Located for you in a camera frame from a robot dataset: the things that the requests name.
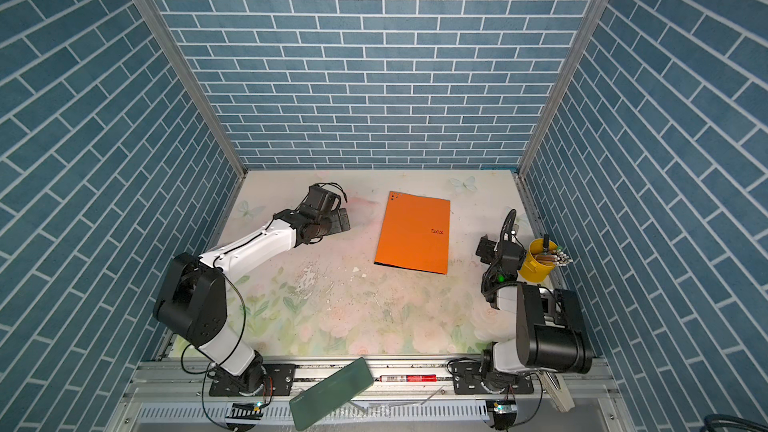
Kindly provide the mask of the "orange black file folder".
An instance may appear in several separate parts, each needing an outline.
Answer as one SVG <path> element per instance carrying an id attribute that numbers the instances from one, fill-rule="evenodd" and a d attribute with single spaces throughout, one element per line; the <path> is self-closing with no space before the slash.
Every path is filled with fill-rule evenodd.
<path id="1" fill-rule="evenodd" d="M 374 263 L 446 275 L 450 216 L 449 200 L 391 191 Z"/>

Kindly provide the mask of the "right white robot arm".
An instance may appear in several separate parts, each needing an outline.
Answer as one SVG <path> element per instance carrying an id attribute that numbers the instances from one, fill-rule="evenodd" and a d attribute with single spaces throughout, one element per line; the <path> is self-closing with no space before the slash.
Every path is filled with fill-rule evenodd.
<path id="1" fill-rule="evenodd" d="M 498 340 L 483 351 L 480 380 L 500 391 L 536 372 L 586 374 L 594 349 L 586 332 L 575 292 L 521 282 L 525 249 L 513 235 L 480 238 L 476 255 L 486 269 L 481 294 L 492 309 L 512 312 L 514 337 Z"/>

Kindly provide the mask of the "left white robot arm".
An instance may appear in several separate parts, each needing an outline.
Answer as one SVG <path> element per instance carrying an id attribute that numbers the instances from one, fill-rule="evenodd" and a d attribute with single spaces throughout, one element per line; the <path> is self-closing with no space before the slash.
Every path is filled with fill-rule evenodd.
<path id="1" fill-rule="evenodd" d="M 167 267 L 153 316 L 233 381 L 237 394 L 262 391 L 263 359 L 244 342 L 244 332 L 228 324 L 227 291 L 236 291 L 237 280 L 283 252 L 348 231 L 346 200 L 339 184 L 315 183 L 298 206 L 275 213 L 254 232 L 200 255 L 177 255 Z"/>

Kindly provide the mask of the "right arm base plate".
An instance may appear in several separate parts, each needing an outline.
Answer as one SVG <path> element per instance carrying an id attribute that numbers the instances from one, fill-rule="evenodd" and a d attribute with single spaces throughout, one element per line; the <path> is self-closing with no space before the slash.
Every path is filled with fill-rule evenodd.
<path id="1" fill-rule="evenodd" d="M 456 395 L 530 395 L 534 386 L 525 374 L 507 374 L 489 369 L 470 358 L 457 358 L 445 364 Z"/>

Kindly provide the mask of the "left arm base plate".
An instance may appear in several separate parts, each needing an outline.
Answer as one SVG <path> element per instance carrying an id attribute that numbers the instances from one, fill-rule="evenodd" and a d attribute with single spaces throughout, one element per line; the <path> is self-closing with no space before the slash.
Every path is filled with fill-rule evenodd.
<path id="1" fill-rule="evenodd" d="M 296 366 L 293 364 L 249 365 L 245 372 L 235 376 L 223 368 L 214 368 L 206 374 L 212 385 L 212 397 L 289 396 L 293 386 Z"/>

